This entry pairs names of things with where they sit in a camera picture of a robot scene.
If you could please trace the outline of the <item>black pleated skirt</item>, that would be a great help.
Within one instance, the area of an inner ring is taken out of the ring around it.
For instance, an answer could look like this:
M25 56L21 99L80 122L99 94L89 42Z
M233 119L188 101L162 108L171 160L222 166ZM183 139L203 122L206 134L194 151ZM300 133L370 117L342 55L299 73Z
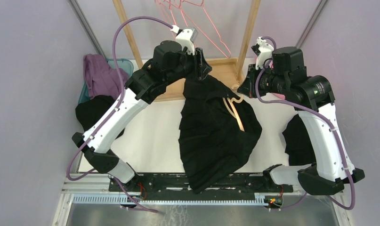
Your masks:
M221 81L207 76L186 80L179 125L179 151L189 186L198 194L244 166L261 137L262 126L246 101L234 103L243 125L223 100L238 96Z

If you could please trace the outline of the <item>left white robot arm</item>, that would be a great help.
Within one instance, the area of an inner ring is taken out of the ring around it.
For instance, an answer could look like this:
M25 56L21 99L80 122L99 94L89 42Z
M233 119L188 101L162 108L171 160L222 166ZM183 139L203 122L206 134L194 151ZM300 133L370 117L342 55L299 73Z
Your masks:
M167 87L180 79L203 80L212 67L207 63L203 49L190 53L172 40L165 40L154 48L153 58L135 71L125 83L123 94L106 111L93 127L75 133L72 140L88 163L100 174L109 174L120 181L126 191L134 191L138 178L132 167L118 157L111 145L128 123Z

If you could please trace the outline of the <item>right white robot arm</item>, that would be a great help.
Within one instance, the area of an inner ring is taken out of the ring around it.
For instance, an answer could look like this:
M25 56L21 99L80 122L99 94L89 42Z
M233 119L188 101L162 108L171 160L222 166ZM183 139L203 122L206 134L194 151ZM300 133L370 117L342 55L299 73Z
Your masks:
M238 92L251 98L267 93L284 95L304 123L315 154L315 162L303 166L275 165L264 171L262 186L268 192L282 184L300 186L311 195L334 195L345 184L364 179L344 148L336 118L335 98L330 82L321 75L308 76L302 50L252 46L257 55Z

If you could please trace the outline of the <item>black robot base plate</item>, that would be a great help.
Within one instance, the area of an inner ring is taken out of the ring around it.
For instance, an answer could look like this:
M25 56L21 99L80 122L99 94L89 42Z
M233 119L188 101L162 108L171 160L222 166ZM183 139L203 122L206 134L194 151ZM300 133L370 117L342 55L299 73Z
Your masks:
M195 194L184 173L139 173L123 185L146 201L251 201L255 193L292 193L291 185L274 185L262 173L230 174Z

